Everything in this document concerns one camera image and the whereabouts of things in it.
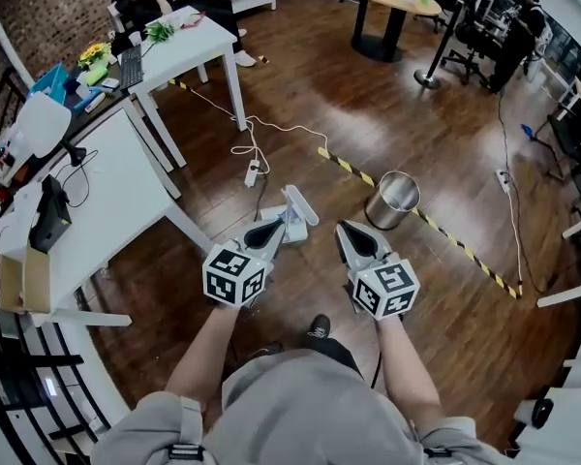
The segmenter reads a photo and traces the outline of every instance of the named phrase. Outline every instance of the round table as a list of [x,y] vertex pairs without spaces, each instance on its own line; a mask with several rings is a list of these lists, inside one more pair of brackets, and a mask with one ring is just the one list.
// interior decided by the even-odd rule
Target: round table
[[421,0],[415,0],[413,3],[407,2],[407,0],[370,1],[391,8],[385,34],[382,38],[362,35],[368,0],[359,0],[351,46],[362,55],[381,62],[398,62],[401,59],[402,53],[397,45],[407,13],[419,16],[438,16],[442,11],[442,8],[435,0],[428,0],[427,4],[421,3]]

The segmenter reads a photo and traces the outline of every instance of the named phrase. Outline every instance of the white sneaker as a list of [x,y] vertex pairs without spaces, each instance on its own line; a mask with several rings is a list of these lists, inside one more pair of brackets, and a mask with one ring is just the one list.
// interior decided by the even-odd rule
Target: white sneaker
[[256,60],[248,55],[245,50],[238,51],[234,55],[234,62],[240,67],[253,67],[256,64]]

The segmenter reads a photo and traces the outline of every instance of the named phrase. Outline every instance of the blue object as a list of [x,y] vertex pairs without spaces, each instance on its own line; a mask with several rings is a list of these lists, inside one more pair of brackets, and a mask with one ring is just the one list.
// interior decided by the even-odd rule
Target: blue object
[[49,88],[48,97],[58,102],[60,105],[64,105],[67,91],[63,86],[63,82],[65,82],[68,77],[69,75],[67,74],[67,70],[62,65],[62,62],[56,64],[51,69],[51,71],[39,79],[35,85],[30,88],[28,98],[30,98],[32,94],[37,91],[43,92]]
[[530,140],[534,139],[534,130],[530,126],[526,126],[525,124],[521,124],[521,129],[523,130],[523,133],[525,133]]
[[79,112],[84,110],[88,104],[90,104],[95,98],[97,98],[102,93],[111,93],[111,88],[105,88],[103,86],[94,86],[90,88],[90,94],[84,98],[81,102],[79,102],[76,106],[72,108],[73,111]]

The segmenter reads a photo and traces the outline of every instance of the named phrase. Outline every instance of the black and white marker cube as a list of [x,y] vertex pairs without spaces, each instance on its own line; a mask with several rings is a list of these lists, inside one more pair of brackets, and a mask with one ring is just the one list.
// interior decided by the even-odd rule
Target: black and white marker cube
[[419,281],[408,260],[358,272],[352,299],[375,319],[405,313],[413,307]]
[[204,294],[240,308],[264,290],[267,265],[216,244],[202,267]]

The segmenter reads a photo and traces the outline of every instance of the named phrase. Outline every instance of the cardboard box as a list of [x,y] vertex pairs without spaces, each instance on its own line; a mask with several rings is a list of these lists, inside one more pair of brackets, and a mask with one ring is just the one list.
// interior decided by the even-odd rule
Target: cardboard box
[[49,313],[49,255],[28,245],[23,262],[0,256],[0,308]]

